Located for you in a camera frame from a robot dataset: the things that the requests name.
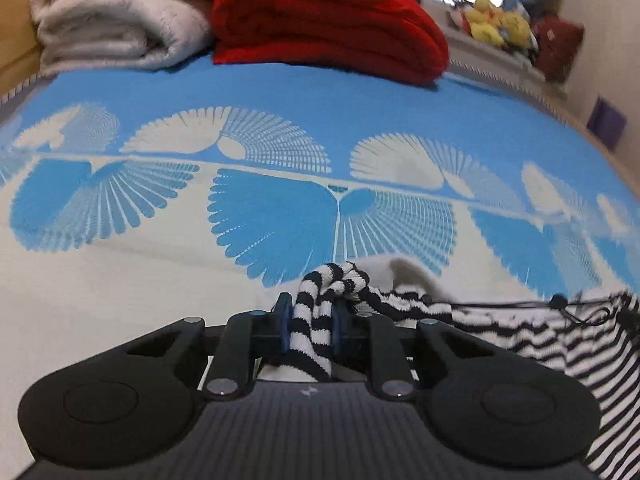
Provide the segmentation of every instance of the screw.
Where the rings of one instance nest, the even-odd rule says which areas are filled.
[[[405,397],[413,390],[414,386],[406,381],[387,381],[382,384],[382,391],[391,397]]]
[[[231,395],[238,389],[238,383],[233,379],[219,378],[213,379],[207,383],[207,390],[214,395],[225,396]]]

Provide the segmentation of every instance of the stuffed toy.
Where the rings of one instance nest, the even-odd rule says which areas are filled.
[[[497,48],[535,47],[535,38],[527,19],[519,11],[504,12],[491,0],[476,0],[473,6],[452,10],[451,21],[472,38]]]
[[[500,16],[500,25],[506,33],[506,41],[520,48],[531,45],[531,30],[529,23],[516,12],[505,12]]]
[[[469,23],[471,37],[498,48],[504,46],[504,38],[496,27],[490,23]]]

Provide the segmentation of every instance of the red bag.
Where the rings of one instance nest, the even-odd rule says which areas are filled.
[[[215,63],[335,66],[423,85],[447,40],[415,0],[215,0]]]
[[[547,16],[533,25],[540,52],[533,66],[548,82],[564,83],[584,38],[584,27]]]

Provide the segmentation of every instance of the wall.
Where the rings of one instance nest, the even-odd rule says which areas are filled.
[[[587,122],[598,95],[627,116],[616,156],[640,179],[640,0],[563,0],[561,16],[586,27],[566,89],[568,108]]]
[[[0,0],[0,95],[38,71],[29,0]]]

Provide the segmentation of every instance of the striped cloth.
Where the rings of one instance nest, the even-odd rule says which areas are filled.
[[[289,351],[278,366],[264,366],[260,379],[330,380],[336,298],[345,298],[355,311],[375,311],[403,325],[431,317],[574,377],[590,389],[602,410],[600,433],[584,463],[605,480],[631,480],[640,473],[638,334],[620,324],[621,313],[640,312],[636,296],[611,297],[610,316],[597,326],[564,319],[510,321],[491,311],[432,303],[420,290],[381,292],[354,264],[326,264],[301,282],[289,323]]]

